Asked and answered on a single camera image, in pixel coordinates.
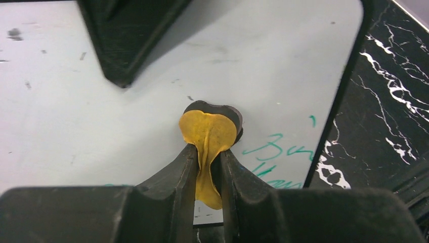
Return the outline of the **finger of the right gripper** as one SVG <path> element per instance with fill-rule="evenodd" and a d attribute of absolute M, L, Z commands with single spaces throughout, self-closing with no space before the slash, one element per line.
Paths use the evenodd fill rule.
<path fill-rule="evenodd" d="M 78 1 L 103 75 L 120 88 L 137 77 L 144 61 L 190 1 Z"/>

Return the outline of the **yellow black whiteboard eraser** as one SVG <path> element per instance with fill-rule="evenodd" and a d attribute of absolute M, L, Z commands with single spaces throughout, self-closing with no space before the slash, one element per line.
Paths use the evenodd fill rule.
<path fill-rule="evenodd" d="M 199 171 L 195 199 L 214 210 L 223 206 L 221 194 L 213 182 L 211 164 L 221 152 L 238 142 L 243 133 L 242 124 L 238 109 L 202 100 L 191 103 L 179 120 L 184 141 L 197 149 Z"/>

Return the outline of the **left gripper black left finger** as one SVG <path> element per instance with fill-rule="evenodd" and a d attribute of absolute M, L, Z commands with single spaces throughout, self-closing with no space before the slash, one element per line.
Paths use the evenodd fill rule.
<path fill-rule="evenodd" d="M 197 149 L 188 144 L 127 196 L 116 242 L 192 242 Z"/>

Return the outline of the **small whiteboard black frame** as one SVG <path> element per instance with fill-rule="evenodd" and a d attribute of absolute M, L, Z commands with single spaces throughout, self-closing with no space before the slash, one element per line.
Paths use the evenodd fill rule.
<path fill-rule="evenodd" d="M 1 4 L 1 191 L 137 185 L 184 148 L 196 100 L 238 109 L 237 159 L 300 188 L 362 18 L 361 1 L 193 1 L 121 89 L 76 2 Z"/>

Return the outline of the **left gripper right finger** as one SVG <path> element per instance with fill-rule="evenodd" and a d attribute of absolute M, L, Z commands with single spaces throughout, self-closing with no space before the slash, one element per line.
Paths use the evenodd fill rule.
<path fill-rule="evenodd" d="M 232 151 L 219 158 L 225 242 L 285 242 L 276 189 L 245 168 Z"/>

